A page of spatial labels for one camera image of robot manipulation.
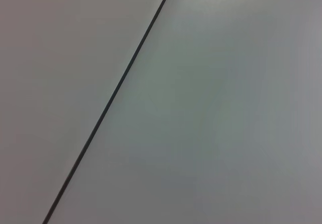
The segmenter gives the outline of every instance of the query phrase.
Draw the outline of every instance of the white surface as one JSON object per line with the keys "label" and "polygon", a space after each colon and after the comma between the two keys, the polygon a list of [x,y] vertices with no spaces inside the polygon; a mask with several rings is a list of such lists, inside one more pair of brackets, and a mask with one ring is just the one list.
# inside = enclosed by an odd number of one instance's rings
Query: white surface
{"label": "white surface", "polygon": [[168,0],[51,224],[318,224],[322,0]]}
{"label": "white surface", "polygon": [[0,223],[42,223],[162,0],[0,0]]}

